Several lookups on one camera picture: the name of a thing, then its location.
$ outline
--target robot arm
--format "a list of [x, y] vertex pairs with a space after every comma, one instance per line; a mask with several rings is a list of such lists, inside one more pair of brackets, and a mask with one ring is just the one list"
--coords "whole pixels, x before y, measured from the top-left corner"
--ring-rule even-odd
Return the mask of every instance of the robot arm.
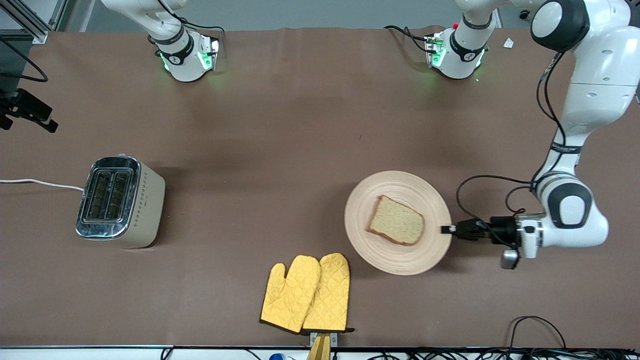
[[489, 237], [512, 244], [503, 254], [503, 268], [516, 266], [518, 247], [526, 258], [535, 258], [539, 247], [592, 247], [606, 240], [608, 221], [575, 167], [587, 137], [624, 114], [640, 82], [640, 29], [629, 20], [624, 0], [549, 0], [536, 12], [533, 39], [559, 53], [571, 51], [576, 60], [559, 120], [562, 130], [534, 176], [533, 192], [544, 212], [493, 217], [487, 224], [466, 220], [451, 231], [467, 240]]
[[168, 13], [187, 0], [102, 0], [104, 6], [142, 26], [160, 49], [164, 67], [179, 81], [194, 81], [215, 68], [220, 41], [201, 35]]
[[[429, 66], [453, 79], [471, 75], [484, 54], [487, 40], [495, 23], [492, 13], [508, 0], [456, 0], [463, 12], [457, 28], [448, 28], [427, 39], [427, 49], [436, 52], [427, 55]], [[521, 8], [535, 10], [544, 0], [511, 0]]]

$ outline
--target plate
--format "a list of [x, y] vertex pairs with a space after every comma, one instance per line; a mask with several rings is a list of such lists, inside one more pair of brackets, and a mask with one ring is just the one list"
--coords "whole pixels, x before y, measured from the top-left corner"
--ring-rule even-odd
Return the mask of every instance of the plate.
[[[367, 231], [380, 195], [424, 216], [424, 233], [414, 245], [398, 245]], [[344, 226], [354, 249], [369, 264], [396, 275], [420, 274], [442, 260], [451, 244], [450, 234], [440, 234], [443, 225], [451, 225], [451, 215], [442, 196], [425, 180], [402, 171], [364, 179], [344, 209]]]

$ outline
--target oven mitt thumb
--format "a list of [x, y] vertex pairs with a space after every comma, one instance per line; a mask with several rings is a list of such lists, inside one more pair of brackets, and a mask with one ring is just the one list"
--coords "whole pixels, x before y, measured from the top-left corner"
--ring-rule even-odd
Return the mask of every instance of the oven mitt thumb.
[[320, 260], [322, 275], [311, 309], [303, 324], [308, 332], [351, 332], [347, 329], [349, 263], [344, 255], [329, 254]]
[[320, 281], [320, 264], [316, 258], [299, 255], [289, 273], [285, 271], [281, 263], [271, 269], [260, 322], [298, 334]]

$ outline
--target oven mitt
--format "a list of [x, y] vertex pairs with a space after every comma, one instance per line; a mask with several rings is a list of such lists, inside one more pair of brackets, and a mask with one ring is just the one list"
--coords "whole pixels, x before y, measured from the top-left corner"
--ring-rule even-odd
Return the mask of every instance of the oven mitt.
[[329, 254], [320, 260], [322, 275], [311, 309], [303, 324], [308, 332], [351, 332], [347, 329], [349, 263], [344, 255]]
[[299, 255], [286, 276], [285, 271], [281, 263], [271, 269], [260, 322], [298, 334], [320, 281], [320, 264], [316, 258]]

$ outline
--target brown table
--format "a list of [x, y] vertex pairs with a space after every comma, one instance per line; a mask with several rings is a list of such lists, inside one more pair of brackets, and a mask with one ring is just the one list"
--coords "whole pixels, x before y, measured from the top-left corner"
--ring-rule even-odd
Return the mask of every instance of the brown table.
[[[507, 36], [515, 41], [504, 49]], [[554, 322], [570, 347], [632, 347], [640, 335], [639, 106], [597, 131], [580, 178], [611, 223], [592, 249], [541, 249], [515, 271], [503, 247], [453, 240], [416, 276], [386, 274], [348, 242], [353, 187], [382, 170], [429, 181], [450, 206], [474, 174], [528, 178], [554, 125], [534, 90], [552, 57], [526, 30], [500, 29], [471, 78], [445, 79], [386, 30], [229, 33], [228, 71], [196, 83], [167, 74], [145, 35], [52, 33], [31, 57], [50, 82], [23, 82], [55, 111], [58, 132], [25, 120], [0, 133], [0, 177], [82, 186], [92, 163], [124, 152], [166, 180], [156, 244], [121, 250], [74, 231], [80, 193], [0, 186], [0, 344], [295, 345], [258, 323], [269, 269], [341, 252], [351, 263], [341, 345], [501, 346], [520, 315]], [[558, 111], [573, 68], [552, 79]], [[512, 184], [480, 180], [463, 201], [507, 215]], [[530, 211], [526, 193], [513, 198]], [[535, 323], [517, 345], [557, 346]]]

